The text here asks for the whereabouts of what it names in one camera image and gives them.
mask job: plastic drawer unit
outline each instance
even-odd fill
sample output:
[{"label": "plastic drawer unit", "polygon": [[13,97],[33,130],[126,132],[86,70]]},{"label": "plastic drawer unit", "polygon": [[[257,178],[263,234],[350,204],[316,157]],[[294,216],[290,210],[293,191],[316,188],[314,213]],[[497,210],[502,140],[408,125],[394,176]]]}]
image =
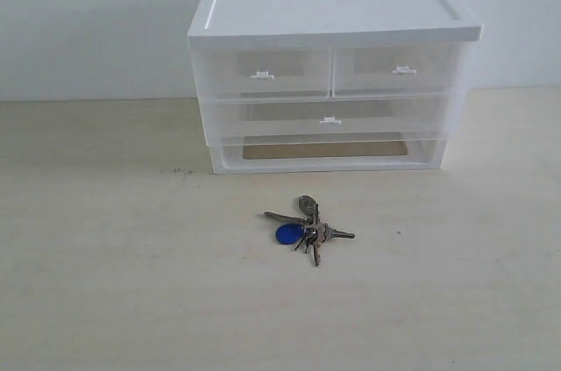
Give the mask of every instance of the plastic drawer unit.
[{"label": "plastic drawer unit", "polygon": [[458,0],[201,0],[215,173],[440,168],[482,28]]}]

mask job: white lid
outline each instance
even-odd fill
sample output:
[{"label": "white lid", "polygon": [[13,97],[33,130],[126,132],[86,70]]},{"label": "white lid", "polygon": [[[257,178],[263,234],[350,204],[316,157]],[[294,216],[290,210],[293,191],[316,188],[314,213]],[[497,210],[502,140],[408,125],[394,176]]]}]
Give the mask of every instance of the white lid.
[{"label": "white lid", "polygon": [[201,0],[191,46],[308,47],[478,40],[457,0]]}]

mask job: white wall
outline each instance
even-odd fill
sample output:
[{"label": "white wall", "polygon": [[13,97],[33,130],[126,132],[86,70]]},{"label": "white wall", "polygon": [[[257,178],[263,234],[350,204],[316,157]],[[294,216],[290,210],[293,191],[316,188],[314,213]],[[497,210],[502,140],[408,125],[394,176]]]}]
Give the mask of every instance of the white wall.
[{"label": "white wall", "polygon": [[[0,100],[193,96],[198,0],[0,0]],[[466,0],[474,87],[561,84],[561,0]]]}]

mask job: blue key fob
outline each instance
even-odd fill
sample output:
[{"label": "blue key fob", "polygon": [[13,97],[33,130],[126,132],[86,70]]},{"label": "blue key fob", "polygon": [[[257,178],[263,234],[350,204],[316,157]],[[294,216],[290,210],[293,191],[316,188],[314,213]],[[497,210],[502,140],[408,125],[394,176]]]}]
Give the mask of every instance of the blue key fob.
[{"label": "blue key fob", "polygon": [[274,234],[274,236],[281,244],[289,246],[300,239],[303,234],[304,228],[302,228],[300,225],[285,224],[283,226],[279,226],[279,229],[277,229],[277,232]]}]

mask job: large drawer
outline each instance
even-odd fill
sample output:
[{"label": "large drawer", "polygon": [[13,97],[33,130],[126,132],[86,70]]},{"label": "large drawer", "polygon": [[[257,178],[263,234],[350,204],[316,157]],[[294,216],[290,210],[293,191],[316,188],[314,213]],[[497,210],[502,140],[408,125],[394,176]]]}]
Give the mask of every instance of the large drawer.
[{"label": "large drawer", "polygon": [[191,57],[199,99],[327,97],[331,50],[212,51]]},{"label": "large drawer", "polygon": [[335,51],[334,97],[422,94],[454,83],[460,44],[421,44]]},{"label": "large drawer", "polygon": [[463,96],[286,103],[205,103],[202,121],[209,146],[302,142],[302,135],[446,132],[456,123]]}]

